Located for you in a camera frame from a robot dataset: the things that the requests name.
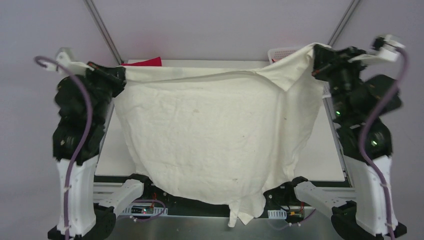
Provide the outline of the folded red t shirt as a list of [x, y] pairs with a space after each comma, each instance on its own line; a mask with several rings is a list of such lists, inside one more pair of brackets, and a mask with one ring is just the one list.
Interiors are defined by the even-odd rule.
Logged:
[[122, 63], [121, 65], [132, 67], [161, 67], [162, 59], [160, 57], [155, 57], [148, 60], [136, 61], [134, 63]]

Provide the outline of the right corner aluminium post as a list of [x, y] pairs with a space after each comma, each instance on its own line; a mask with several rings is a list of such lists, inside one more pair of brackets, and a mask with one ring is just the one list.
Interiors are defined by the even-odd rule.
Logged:
[[348, 23], [350, 22], [351, 18], [354, 16], [354, 14], [356, 13], [358, 7], [360, 6], [360, 4], [362, 3], [362, 0], [351, 0], [348, 7], [346, 8], [345, 12], [343, 13], [340, 21], [338, 22], [338, 24], [336, 25], [334, 31], [332, 32], [327, 45], [329, 46], [334, 46], [339, 38], [341, 37], [342, 33], [344, 32], [346, 26], [348, 25]]

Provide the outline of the white plastic laundry basket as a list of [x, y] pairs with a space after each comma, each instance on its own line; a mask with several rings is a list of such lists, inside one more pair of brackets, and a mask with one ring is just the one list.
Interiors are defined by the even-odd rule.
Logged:
[[[270, 64], [273, 64], [273, 63], [278, 62], [279, 60], [286, 58], [287, 56], [297, 52], [301, 48], [302, 48], [302, 46], [272, 48], [272, 49], [268, 50], [268, 52], [267, 52], [268, 60], [269, 60]], [[323, 83], [324, 83], [324, 87], [323, 87], [322, 98], [323, 99], [330, 98], [331, 97], [330, 85], [329, 85], [328, 82], [323, 81]]]

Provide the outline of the cream white t shirt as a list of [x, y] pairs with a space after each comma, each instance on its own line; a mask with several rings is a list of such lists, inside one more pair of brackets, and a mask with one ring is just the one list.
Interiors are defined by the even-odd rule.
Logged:
[[229, 207], [229, 227], [298, 176], [341, 180], [315, 43], [261, 68], [117, 66], [114, 99], [136, 173], [167, 193]]

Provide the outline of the left corner aluminium post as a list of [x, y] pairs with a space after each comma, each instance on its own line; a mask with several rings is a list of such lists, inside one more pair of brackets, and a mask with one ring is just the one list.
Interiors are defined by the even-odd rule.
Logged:
[[107, 45], [110, 53], [112, 54], [114, 60], [118, 63], [118, 64], [122, 64], [124, 63], [123, 58], [121, 57], [118, 48], [116, 47], [112, 36], [110, 35], [107, 26], [105, 25], [102, 16], [99, 12], [99, 10], [97, 9], [96, 4], [94, 3], [93, 0], [84, 0], [83, 1], [88, 12], [90, 13], [96, 27], [98, 28], [105, 44]]

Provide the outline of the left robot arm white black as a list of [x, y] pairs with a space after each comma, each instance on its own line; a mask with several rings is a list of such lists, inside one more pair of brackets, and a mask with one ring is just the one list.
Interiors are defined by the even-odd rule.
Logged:
[[95, 172], [106, 133], [109, 107], [127, 83], [123, 66], [104, 67], [79, 62], [67, 47], [54, 59], [37, 56], [35, 62], [60, 74], [54, 101], [59, 123], [52, 135], [52, 155], [59, 172], [61, 210], [50, 240], [104, 240], [117, 217], [134, 202], [152, 198], [152, 181], [131, 174], [111, 196], [94, 201]]

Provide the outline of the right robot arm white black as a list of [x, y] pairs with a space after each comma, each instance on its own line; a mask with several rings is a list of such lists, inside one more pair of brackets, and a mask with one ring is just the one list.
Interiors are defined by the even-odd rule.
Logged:
[[329, 85], [335, 130], [354, 200], [343, 200], [316, 187], [303, 176], [282, 184], [273, 200], [290, 225], [308, 219], [305, 206], [331, 221], [344, 240], [392, 240], [407, 233], [396, 218], [390, 186], [393, 144], [380, 116], [399, 109], [399, 84], [409, 60], [404, 45], [392, 34], [373, 40], [371, 51], [350, 46], [334, 50], [313, 46], [312, 77]]

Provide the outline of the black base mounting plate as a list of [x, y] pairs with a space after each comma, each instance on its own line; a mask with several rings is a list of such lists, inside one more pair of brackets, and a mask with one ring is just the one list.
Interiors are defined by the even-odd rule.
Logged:
[[[101, 199], [100, 195], [111, 194], [115, 190], [105, 190], [101, 191], [100, 187], [120, 187], [127, 177], [125, 176], [94, 176], [94, 183], [99, 187], [99, 190], [94, 190], [94, 200], [99, 201]], [[316, 187], [320, 188], [348, 188], [351, 186], [347, 181], [344, 182], [333, 182], [333, 181], [312, 181]], [[283, 206], [285, 210], [288, 210], [288, 206], [299, 206], [300, 202], [294, 199], [294, 192], [285, 190], [285, 187], [288, 186], [288, 183], [284, 183], [279, 187], [273, 188], [265, 192], [265, 211], [267, 210], [276, 210], [279, 206]], [[228, 205], [225, 204], [209, 204], [199, 200], [188, 199], [183, 197], [173, 196], [160, 188], [154, 186], [151, 180], [148, 180], [145, 183], [144, 192], [142, 200], [156, 199], [162, 201], [167, 208], [167, 215], [171, 216], [190, 216], [190, 217], [229, 217], [230, 209]]]

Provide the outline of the corner aluminium post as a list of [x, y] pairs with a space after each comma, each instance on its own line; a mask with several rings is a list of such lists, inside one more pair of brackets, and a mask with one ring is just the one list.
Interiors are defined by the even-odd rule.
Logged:
[[348, 23], [350, 22], [351, 18], [354, 16], [354, 14], [356, 13], [358, 7], [360, 6], [360, 4], [362, 3], [362, 0], [351, 0], [348, 7], [346, 8], [345, 12], [343, 13], [340, 21], [338, 22], [338, 24], [336, 25], [334, 31], [332, 32], [327, 45], [329, 46], [334, 46], [339, 38], [341, 37], [342, 33], [344, 32], [346, 26], [348, 25]]
[[114, 60], [118, 63], [118, 64], [122, 64], [124, 63], [123, 58], [121, 57], [118, 48], [116, 47], [112, 36], [110, 35], [107, 26], [105, 25], [102, 16], [99, 12], [99, 10], [97, 9], [96, 4], [94, 3], [93, 0], [84, 0], [83, 1], [88, 12], [90, 13], [96, 27], [98, 28], [105, 44], [107, 45], [110, 53], [112, 54]]

